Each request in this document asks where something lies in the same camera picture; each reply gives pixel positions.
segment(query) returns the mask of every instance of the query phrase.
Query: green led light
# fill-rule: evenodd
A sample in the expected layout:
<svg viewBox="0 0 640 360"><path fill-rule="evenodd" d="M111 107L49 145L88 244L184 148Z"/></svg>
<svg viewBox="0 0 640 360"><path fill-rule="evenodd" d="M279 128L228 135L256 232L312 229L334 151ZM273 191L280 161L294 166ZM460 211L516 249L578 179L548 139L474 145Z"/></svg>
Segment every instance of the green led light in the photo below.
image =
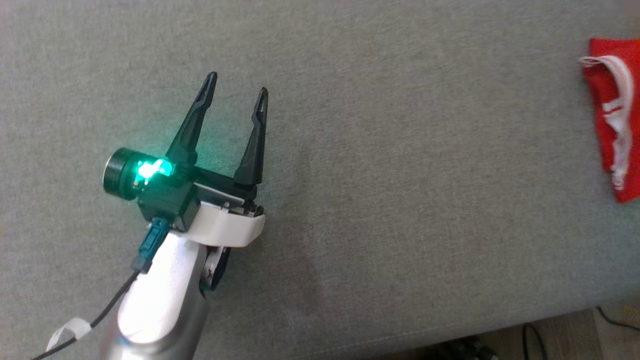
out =
<svg viewBox="0 0 640 360"><path fill-rule="evenodd" d="M148 181L156 174L169 176L171 171L173 171L173 165L169 161L162 159L158 159L154 163L145 161L138 167L136 177Z"/></svg>

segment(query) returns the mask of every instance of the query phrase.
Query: camera lens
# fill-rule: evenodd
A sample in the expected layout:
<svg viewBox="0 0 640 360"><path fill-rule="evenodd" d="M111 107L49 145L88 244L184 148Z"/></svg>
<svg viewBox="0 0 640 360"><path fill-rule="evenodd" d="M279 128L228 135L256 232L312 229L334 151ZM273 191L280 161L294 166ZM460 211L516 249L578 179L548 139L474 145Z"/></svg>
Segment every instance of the camera lens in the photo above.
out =
<svg viewBox="0 0 640 360"><path fill-rule="evenodd" d="M157 158L124 147L113 153L104 168L102 185L108 194L133 200L138 196L135 186L136 171L140 163L155 162Z"/></svg>

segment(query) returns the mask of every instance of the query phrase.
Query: floor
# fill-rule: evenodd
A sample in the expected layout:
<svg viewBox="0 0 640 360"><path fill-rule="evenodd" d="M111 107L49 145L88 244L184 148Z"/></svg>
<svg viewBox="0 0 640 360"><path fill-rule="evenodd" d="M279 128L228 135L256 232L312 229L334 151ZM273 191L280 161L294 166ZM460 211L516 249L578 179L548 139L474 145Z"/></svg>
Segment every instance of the floor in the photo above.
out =
<svg viewBox="0 0 640 360"><path fill-rule="evenodd" d="M614 320L640 327L640 300L602 306ZM607 323L596 309L588 309L533 323L553 360L628 360L640 359L640 332ZM500 360L524 360L521 326L487 332L479 337ZM537 343L529 340L531 360L541 359ZM425 360L428 348L391 354L375 360Z"/></svg>

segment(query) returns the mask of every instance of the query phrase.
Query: white plastic housing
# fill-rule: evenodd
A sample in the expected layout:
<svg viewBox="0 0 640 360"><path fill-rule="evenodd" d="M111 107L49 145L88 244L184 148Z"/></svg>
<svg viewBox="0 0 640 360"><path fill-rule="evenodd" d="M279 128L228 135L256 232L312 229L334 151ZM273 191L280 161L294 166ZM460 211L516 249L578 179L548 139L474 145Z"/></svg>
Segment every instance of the white plastic housing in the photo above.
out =
<svg viewBox="0 0 640 360"><path fill-rule="evenodd" d="M216 247L245 247L260 235L265 216L246 217L202 202L189 231L179 236Z"/></svg>

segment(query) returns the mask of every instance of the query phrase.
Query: white cable clip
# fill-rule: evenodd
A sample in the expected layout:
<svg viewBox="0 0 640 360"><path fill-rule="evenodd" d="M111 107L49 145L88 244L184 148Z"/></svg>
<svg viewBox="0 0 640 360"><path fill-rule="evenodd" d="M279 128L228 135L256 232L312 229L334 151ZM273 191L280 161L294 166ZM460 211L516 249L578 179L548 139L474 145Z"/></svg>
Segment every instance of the white cable clip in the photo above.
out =
<svg viewBox="0 0 640 360"><path fill-rule="evenodd" d="M62 332L68 329L69 331L74 333L76 340L80 340L84 335L87 335L91 331L91 325L85 320L80 318L73 318L69 320L65 325L62 325L61 328L56 330L56 332L51 335L51 339L49 339L49 344L47 344L47 351L51 350L56 344L58 340L60 340L60 336Z"/></svg>

